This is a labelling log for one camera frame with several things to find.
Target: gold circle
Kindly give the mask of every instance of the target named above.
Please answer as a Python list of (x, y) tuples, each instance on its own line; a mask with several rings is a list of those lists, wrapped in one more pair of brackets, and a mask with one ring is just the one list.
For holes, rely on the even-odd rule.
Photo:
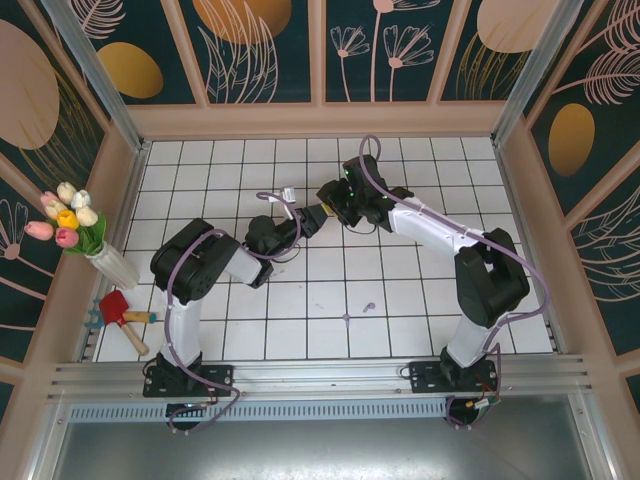
[(291, 0), (193, 0), (198, 16), (216, 36), (231, 43), (258, 43), (260, 35), (251, 27), (245, 3), (256, 24), (261, 18), (272, 37), (280, 34), (291, 18)]
[(478, 36), (494, 52), (528, 52), (536, 46), (557, 3), (557, 0), (483, 0), (478, 10)]
[(98, 57), (120, 93), (134, 98), (150, 98), (160, 93), (164, 86), (158, 64), (135, 45), (110, 43), (98, 51)]
[(563, 177), (570, 177), (587, 161), (595, 139), (596, 126), (589, 110), (570, 103), (553, 119), (549, 133), (549, 161)]
[(0, 137), (35, 150), (58, 125), (60, 95), (56, 71), (31, 37), (0, 20)]

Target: floral wallpaper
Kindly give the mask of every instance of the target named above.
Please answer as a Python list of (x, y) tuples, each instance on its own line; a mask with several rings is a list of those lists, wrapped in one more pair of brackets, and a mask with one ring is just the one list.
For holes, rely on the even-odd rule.
[(557, 0), (472, 0), (441, 100), (506, 100)]
[(640, 3), (607, 3), (534, 122), (568, 214), (640, 140)]
[(452, 2), (327, 1), (326, 101), (424, 101)]
[(46, 218), (0, 180), (0, 357), (22, 362), (38, 325), (62, 250), (25, 235)]
[(195, 102), (160, 1), (67, 3), (127, 105)]
[(307, 0), (185, 0), (209, 102), (311, 101)]
[(0, 4), (0, 155), (39, 189), (86, 184), (104, 131), (17, 2)]
[(571, 235), (614, 350), (640, 348), (640, 168)]

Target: white grid mat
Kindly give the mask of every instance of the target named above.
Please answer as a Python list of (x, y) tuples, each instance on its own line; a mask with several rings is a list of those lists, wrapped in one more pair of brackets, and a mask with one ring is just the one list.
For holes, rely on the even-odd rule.
[[(379, 170), (390, 187), (408, 187), (430, 207), (483, 230), (520, 237), (488, 138), (383, 138)], [(164, 315), (149, 263), (155, 250), (191, 219), (203, 217), (242, 241), (251, 218), (280, 216), (260, 190), (296, 187), (296, 206), (342, 174), (360, 139), (156, 142), (131, 222), (125, 256), (141, 285), (124, 292), (131, 310)], [(355, 229), (329, 218), (322, 230), (258, 290), (224, 275), (206, 297), (201, 322), (204, 359), (274, 360), (438, 355), (460, 313), (454, 270), (426, 248), (398, 235)], [(375, 308), (363, 312), (370, 302)], [(538, 305), (535, 292), (518, 311)], [(347, 325), (342, 316), (352, 319)], [(139, 358), (119, 329), (102, 329), (94, 360), (155, 356), (163, 323), (133, 324), (150, 348)], [(497, 336), (504, 353), (551, 352), (542, 317), (511, 324)]]

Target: line art flower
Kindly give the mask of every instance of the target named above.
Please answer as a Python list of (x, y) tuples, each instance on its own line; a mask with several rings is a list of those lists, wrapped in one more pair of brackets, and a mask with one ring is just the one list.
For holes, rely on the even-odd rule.
[(378, 47), (378, 32), (380, 31), (380, 18), (385, 13), (422, 10), (435, 7), (440, 0), (373, 0), (373, 7), (376, 9), (376, 23), (373, 29), (373, 49), (371, 52), (371, 101), (376, 101), (376, 52)]
[(354, 28), (347, 27), (342, 32), (340, 27), (334, 27), (331, 29), (331, 41), (336, 48), (336, 52), (340, 57), (340, 67), (342, 68), (342, 84), (344, 86), (344, 93), (347, 96), (347, 102), (351, 102), (349, 96), (349, 88), (347, 87), (347, 76), (344, 70), (344, 59), (347, 57), (355, 57), (356, 55), (362, 55), (368, 53), (370, 50), (369, 44), (365, 43), (366, 37), (362, 33), (362, 27)]
[(431, 39), (428, 32), (429, 26), (422, 29), (407, 27), (398, 37), (398, 26), (384, 29), (384, 48), (391, 67), (391, 80), (389, 81), (389, 101), (393, 102), (393, 80), (398, 68), (424, 65), (433, 61), (433, 50), (429, 50)]

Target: cable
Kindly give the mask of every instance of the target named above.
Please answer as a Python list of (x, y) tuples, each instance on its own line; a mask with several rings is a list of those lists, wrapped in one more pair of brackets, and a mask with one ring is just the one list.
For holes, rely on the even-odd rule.
[[(184, 363), (182, 363), (182, 360), (180, 360), (180, 357), (178, 356), (178, 352), (176, 352), (175, 348), (173, 347), (173, 341), (171, 340), (171, 328), (170, 328), (170, 324), (171, 324), (171, 311), (173, 310), (173, 295), (171, 292), (173, 292), (173, 282), (176, 279), (176, 276), (178, 275), (178, 272), (180, 271), (180, 268), (182, 268), (182, 265), (184, 265), (184, 262), (187, 260), (187, 258), (189, 258), (189, 256), (193, 253), (193, 251), (202, 243), (204, 242), (207, 238), (213, 236), (213, 235), (217, 235), (217, 236), (222, 236), (222, 235), (226, 235), (226, 233), (222, 230), (219, 230), (217, 228), (214, 228), (212, 230), (209, 230), (206, 233), (203, 233), (202, 235), (200, 235), (200, 237), (193, 242), (189, 248), (187, 248), (185, 250), (185, 252), (182, 254), (182, 256), (180, 257), (180, 259), (178, 260), (178, 262), (176, 263), (176, 266), (173, 268), (173, 271), (171, 272), (171, 275), (169, 275), (169, 281), (167, 282), (167, 312), (165, 315), (165, 321), (164, 321), (164, 335), (166, 337), (167, 340), (167, 347), (169, 348), (169, 352), (171, 353), (171, 356), (173, 357), (173, 360), (176, 362), (176, 365), (178, 366), (178, 368), (180, 368), (180, 370), (182, 370), (187, 376), (193, 378), (194, 380), (204, 384), (207, 387), (211, 387), (211, 388), (215, 388), (215, 389), (221, 389), (221, 390), (226, 390), (228, 392), (233, 392), (235, 393), (235, 397), (227, 404), (225, 405), (217, 414), (215, 414), (210, 420), (206, 421), (206, 422), (201, 422), (198, 425), (196, 425), (195, 427), (193, 427), (190, 430), (185, 430), (185, 435), (188, 435), (189, 433), (197, 433), (199, 431), (204, 430), (205, 428), (209, 427), (211, 424), (213, 424), (216, 420), (218, 420), (221, 416), (223, 416), (227, 410), (229, 410), (239, 399), (240, 399), (240, 390), (238, 390), (237, 388), (231, 386), (231, 385), (224, 385), (221, 383), (215, 383), (212, 382), (206, 378), (203, 378), (199, 375), (196, 375), (195, 373), (193, 373), (191, 370), (189, 370)], [(184, 412), (188, 412), (188, 411), (194, 411), (194, 410), (202, 410), (203, 408), (206, 407), (201, 407), (201, 406), (197, 406), (197, 407), (188, 407), (188, 408), (181, 408), (179, 410), (176, 410), (175, 412), (173, 412), (173, 414), (171, 415), (171, 417), (169, 417), (169, 427), (171, 428), (171, 430), (173, 431), (173, 433), (176, 433), (178, 430), (177, 428), (174, 426), (173, 424), (173, 420), (174, 418)]]
[[(298, 216), (298, 212), (296, 212), (295, 209), (292, 208), (290, 203), (285, 201), (282, 197), (280, 197), (278, 195), (275, 195), (273, 193), (258, 192), (256, 194), (256, 197), (259, 198), (260, 200), (267, 200), (269, 197), (272, 197), (272, 198), (275, 198), (276, 200), (278, 200), (280, 203), (282, 203), (285, 206), (285, 208), (289, 211), (289, 213), (296, 220), (296, 236), (293, 239), (293, 242), (291, 242), (291, 245), (287, 249), (283, 250), (282, 252), (280, 252), (277, 255), (259, 255), (257, 253), (251, 252), (249, 250), (247, 250), (247, 253), (250, 254), (253, 257), (260, 258), (260, 259), (263, 259), (263, 260), (273, 260), (275, 258), (282, 257), (283, 255), (286, 255), (291, 250), (293, 250), (293, 248), (297, 245), (298, 240), (300, 239), (300, 235), (302, 233), (302, 225), (300, 223), (300, 217)], [(220, 417), (222, 417), (227, 412), (227, 410), (229, 410), (233, 405), (235, 405), (235, 403), (240, 399), (240, 395), (241, 395), (240, 390), (238, 390), (237, 388), (235, 388), (235, 387), (233, 387), (231, 385), (224, 385), (224, 384), (221, 384), (221, 383), (212, 382), (212, 381), (210, 381), (210, 380), (208, 380), (206, 378), (203, 378), (203, 377), (201, 377), (199, 375), (196, 375), (191, 370), (189, 370), (186, 367), (186, 365), (184, 363), (182, 363), (182, 360), (180, 360), (180, 357), (178, 356), (178, 353), (176, 352), (175, 348), (173, 347), (173, 341), (171, 339), (170, 324), (171, 324), (171, 311), (173, 310), (173, 295), (172, 295), (171, 292), (173, 292), (173, 283), (175, 282), (175, 279), (176, 279), (176, 277), (178, 275), (178, 272), (182, 268), (182, 265), (184, 265), (184, 262), (187, 261), (187, 258), (189, 258), (189, 256), (193, 253), (193, 251), (202, 242), (204, 242), (207, 238), (209, 238), (209, 237), (211, 237), (213, 235), (222, 236), (222, 235), (228, 235), (228, 234), (224, 230), (221, 230), (221, 229), (218, 229), (218, 228), (214, 228), (214, 229), (209, 230), (208, 232), (205, 232), (202, 235), (200, 235), (200, 237), (198, 237), (198, 239), (196, 239), (196, 241), (193, 242), (185, 250), (185, 252), (182, 254), (180, 259), (176, 263), (175, 267), (173, 267), (173, 270), (171, 271), (171, 275), (169, 275), (169, 281), (167, 282), (167, 311), (166, 311), (165, 321), (164, 321), (164, 335), (165, 335), (165, 338), (167, 340), (167, 347), (169, 349), (169, 353), (171, 353), (171, 356), (173, 357), (173, 360), (176, 362), (176, 365), (178, 366), (178, 368), (180, 368), (180, 370), (182, 370), (187, 376), (189, 376), (189, 377), (193, 378), (194, 380), (202, 383), (206, 387), (211, 387), (211, 388), (214, 388), (214, 389), (221, 389), (221, 390), (226, 390), (228, 392), (233, 392), (233, 393), (235, 393), (235, 397), (227, 405), (225, 405), (217, 414), (215, 414), (210, 420), (207, 420), (206, 422), (201, 422), (198, 425), (196, 425), (195, 427), (191, 428), (190, 430), (185, 430), (184, 431), (185, 435), (189, 435), (189, 433), (200, 432), (200, 431), (208, 428), (209, 426), (211, 426), (216, 420), (218, 420)], [(181, 408), (181, 409), (176, 410), (169, 417), (169, 427), (171, 428), (173, 433), (176, 433), (178, 431), (178, 429), (173, 424), (173, 420), (176, 418), (176, 416), (178, 416), (178, 415), (180, 415), (182, 413), (185, 413), (185, 412), (195, 411), (195, 410), (203, 410), (203, 409), (206, 409), (206, 408), (208, 408), (208, 407), (207, 406), (192, 406), (192, 407), (186, 407), (186, 408)]]
[(296, 254), (291, 257), (289, 260), (272, 260), (273, 263), (278, 263), (280, 265), (283, 265), (285, 263), (289, 263), (292, 262), (293, 260), (295, 260), (295, 258), (300, 255), (300, 252), (302, 251), (302, 247), (300, 245), (296, 245), (296, 247), (298, 247), (298, 251), (296, 252)]
[(370, 232), (357, 232), (356, 230), (352, 230), (351, 228), (347, 227), (346, 225), (344, 226), (344, 228), (349, 230), (351, 233), (355, 233), (356, 235), (371, 235), (372, 233), (376, 232), (376, 230), (378, 229), (378, 226), (374, 225), (373, 226), (373, 230), (371, 230)]
[(422, 205), (420, 207), (418, 207), (417, 205), (411, 203), (411, 202), (407, 202), (406, 200), (403, 200), (401, 198), (396, 197), (395, 195), (393, 195), (392, 193), (386, 191), (384, 188), (382, 188), (380, 185), (378, 185), (376, 183), (376, 181), (373, 179), (373, 177), (371, 176), (371, 174), (367, 171), (367, 167), (365, 165), (364, 162), (364, 148), (365, 148), (365, 144), (367, 143), (367, 140), (372, 139), (376, 145), (378, 146), (378, 152), (376, 153), (376, 157), (375, 160), (376, 162), (378, 162), (379, 158), (380, 158), (380, 153), (382, 152), (382, 144), (380, 143), (380, 140), (378, 139), (378, 137), (376, 137), (375, 135), (365, 135), (364, 138), (362, 139), (362, 141), (360, 142), (360, 150), (359, 150), (359, 156), (360, 156), (360, 167), (362, 168), (362, 171), (364, 173), (364, 176), (367, 178), (367, 180), (369, 181), (369, 183), (373, 186), (373, 188), (375, 188), (376, 190), (378, 190), (380, 193), (382, 193), (383, 195), (386, 195), (388, 198), (390, 198), (391, 200), (400, 203), (401, 205), (404, 205), (407, 208), (410, 208), (412, 210), (415, 210), (418, 213), (423, 213), (425, 215), (427, 215), (428, 217), (431, 217), (432, 219), (436, 220), (437, 222), (442, 223), (443, 225), (445, 225), (446, 227), (449, 227), (453, 230), (455, 230), (456, 232), (468, 236), (469, 238), (472, 238), (478, 242), (484, 243), (485, 245), (487, 245), (490, 248), (493, 248), (494, 250), (499, 251), (500, 253), (507, 255), (508, 257), (512, 258), (513, 260), (515, 260), (516, 262), (518, 262), (520, 265), (522, 265), (524, 268), (526, 268), (527, 270), (529, 270), (531, 272), (531, 275), (533, 275), (538, 282), (540, 282), (540, 285), (542, 285), (542, 288), (544, 290), (544, 301), (542, 302), (542, 305), (540, 305), (537, 309), (529, 312), (529, 313), (522, 313), (519, 315), (516, 315), (514, 317), (509, 317), (509, 315), (505, 316), (505, 318), (503, 318), (500, 322), (498, 322), (496, 324), (497, 328), (494, 328), (493, 331), (489, 334), (489, 337), (487, 338), (484, 346), (483, 346), (483, 350), (486, 350), (490, 345), (491, 342), (493, 341), (493, 339), (495, 338), (495, 336), (498, 334), (498, 330), (500, 329), (500, 327), (502, 327), (503, 325), (507, 325), (511, 322), (515, 322), (518, 320), (524, 320), (526, 318), (531, 318), (534, 317), (540, 313), (542, 313), (543, 311), (545, 311), (547, 309), (547, 307), (549, 306), (549, 300), (551, 297), (551, 292), (549, 289), (549, 285), (547, 284), (547, 282), (544, 280), (544, 278), (542, 277), (542, 275), (535, 269), (535, 267), (533, 265), (531, 265), (529, 262), (527, 262), (524, 258), (521, 258), (520, 256), (518, 256), (518, 254), (512, 252), (511, 250), (509, 250), (508, 248), (503, 247), (502, 245), (498, 245), (495, 242), (492, 242), (491, 240), (481, 236), (481, 235), (476, 235), (475, 233), (469, 231), (466, 228), (462, 228), (461, 226), (457, 225), (456, 223), (452, 222), (451, 220), (447, 219), (444, 216), (441, 216), (440, 214), (438, 214), (437, 212), (431, 210), (428, 206), (426, 205)]

